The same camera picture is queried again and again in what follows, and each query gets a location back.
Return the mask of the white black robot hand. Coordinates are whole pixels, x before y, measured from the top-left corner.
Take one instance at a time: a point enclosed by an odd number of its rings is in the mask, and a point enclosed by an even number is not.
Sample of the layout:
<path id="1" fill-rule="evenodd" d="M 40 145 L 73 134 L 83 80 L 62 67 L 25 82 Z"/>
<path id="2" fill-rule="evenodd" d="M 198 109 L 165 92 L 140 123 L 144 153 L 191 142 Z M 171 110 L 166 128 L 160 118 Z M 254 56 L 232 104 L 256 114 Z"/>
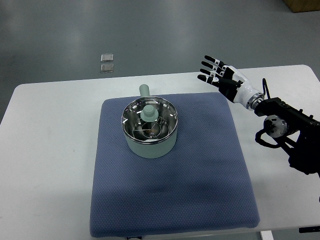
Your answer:
<path id="1" fill-rule="evenodd" d="M 232 65 L 209 55 L 204 56 L 197 78 L 218 89 L 230 102 L 241 104 L 253 111 L 265 99 L 265 95 L 252 87 L 250 80 Z"/>

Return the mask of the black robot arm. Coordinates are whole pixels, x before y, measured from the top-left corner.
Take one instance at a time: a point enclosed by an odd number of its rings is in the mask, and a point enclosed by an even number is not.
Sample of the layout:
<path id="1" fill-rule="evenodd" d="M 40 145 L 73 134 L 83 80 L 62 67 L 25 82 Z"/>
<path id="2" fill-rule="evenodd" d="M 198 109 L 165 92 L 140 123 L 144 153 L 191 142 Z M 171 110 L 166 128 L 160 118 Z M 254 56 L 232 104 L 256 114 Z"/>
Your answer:
<path id="1" fill-rule="evenodd" d="M 288 154 L 289 166 L 306 174 L 320 173 L 320 122 L 280 98 L 261 101 L 254 113 L 265 116 L 263 129 L 255 134 L 261 146 L 282 148 Z"/>

